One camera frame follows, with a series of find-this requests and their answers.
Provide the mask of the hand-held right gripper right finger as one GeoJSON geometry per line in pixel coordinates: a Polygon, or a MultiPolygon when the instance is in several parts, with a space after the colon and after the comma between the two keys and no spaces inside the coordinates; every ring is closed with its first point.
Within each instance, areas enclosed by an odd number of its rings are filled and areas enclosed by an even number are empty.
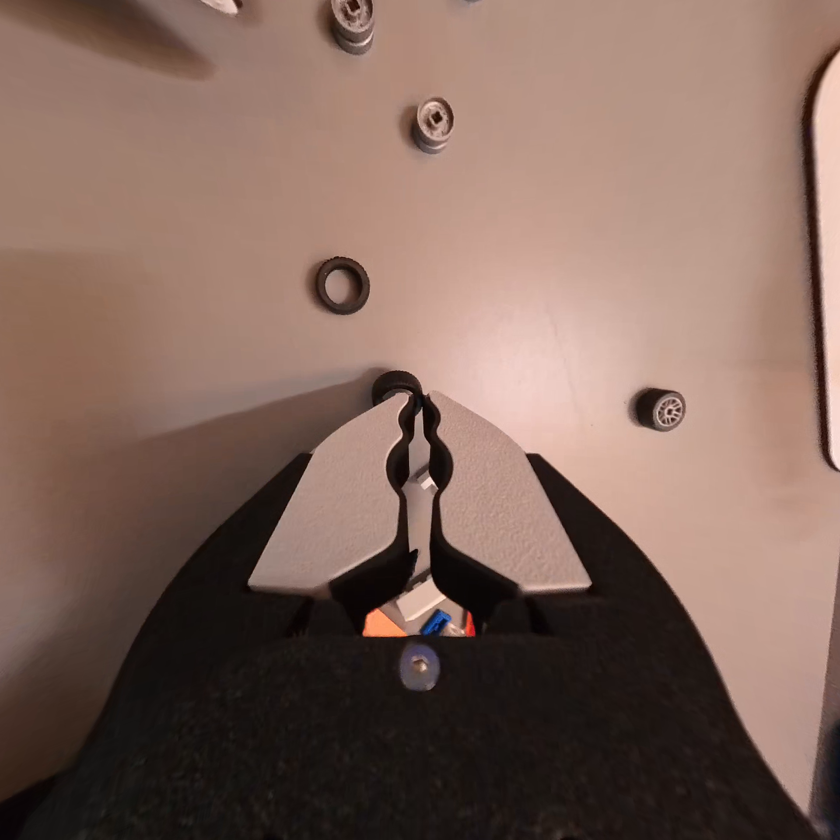
{"type": "Polygon", "coordinates": [[[430,551],[448,596],[585,592],[592,586],[524,450],[441,392],[425,397],[428,472],[436,486],[430,551]]]}

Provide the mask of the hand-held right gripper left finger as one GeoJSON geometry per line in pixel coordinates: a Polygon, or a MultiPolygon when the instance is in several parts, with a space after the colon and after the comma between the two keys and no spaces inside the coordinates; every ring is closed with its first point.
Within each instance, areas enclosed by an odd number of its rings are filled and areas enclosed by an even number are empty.
{"type": "Polygon", "coordinates": [[[376,566],[411,571],[403,486],[413,437],[414,397],[393,394],[339,427],[310,453],[302,476],[253,569],[256,592],[338,598],[342,579],[376,566]]]}

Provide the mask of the black lego tire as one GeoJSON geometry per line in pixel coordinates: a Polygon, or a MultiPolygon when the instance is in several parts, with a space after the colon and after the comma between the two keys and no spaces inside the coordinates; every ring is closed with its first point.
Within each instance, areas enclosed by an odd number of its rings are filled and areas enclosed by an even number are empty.
{"type": "Polygon", "coordinates": [[[378,406],[397,393],[408,394],[420,401],[424,397],[423,387],[414,374],[408,371],[387,371],[380,374],[373,382],[372,405],[378,406]]]}
{"type": "Polygon", "coordinates": [[[365,307],[371,294],[371,281],[365,268],[357,260],[347,256],[334,256],[324,260],[318,267],[314,287],[321,304],[332,314],[351,316],[365,307]],[[332,274],[348,272],[354,280],[358,294],[353,301],[336,301],[329,293],[328,282],[332,274]]]}

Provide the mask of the black lego wheel grey rim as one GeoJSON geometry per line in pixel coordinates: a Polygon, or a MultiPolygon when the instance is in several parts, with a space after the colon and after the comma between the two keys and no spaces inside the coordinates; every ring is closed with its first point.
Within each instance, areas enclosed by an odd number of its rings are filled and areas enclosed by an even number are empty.
{"type": "Polygon", "coordinates": [[[679,392],[649,387],[636,395],[633,412],[641,427],[667,433],[685,420],[686,399],[679,392]]]}

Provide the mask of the pile of lego pieces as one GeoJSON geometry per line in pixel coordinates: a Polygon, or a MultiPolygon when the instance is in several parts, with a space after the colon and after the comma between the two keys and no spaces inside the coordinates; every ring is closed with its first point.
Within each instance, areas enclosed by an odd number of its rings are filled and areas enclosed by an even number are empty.
{"type": "Polygon", "coordinates": [[[472,615],[446,597],[431,571],[429,540],[437,485],[428,464],[417,467],[404,486],[409,549],[414,568],[399,595],[373,610],[365,619],[365,637],[473,637],[472,615]]]}

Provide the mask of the white stand base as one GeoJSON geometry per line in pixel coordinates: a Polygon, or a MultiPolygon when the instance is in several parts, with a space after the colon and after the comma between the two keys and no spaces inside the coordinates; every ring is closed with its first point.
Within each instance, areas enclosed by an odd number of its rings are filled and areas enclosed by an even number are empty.
{"type": "Polygon", "coordinates": [[[838,472],[838,45],[822,58],[801,116],[805,220],[820,445],[838,472]]]}

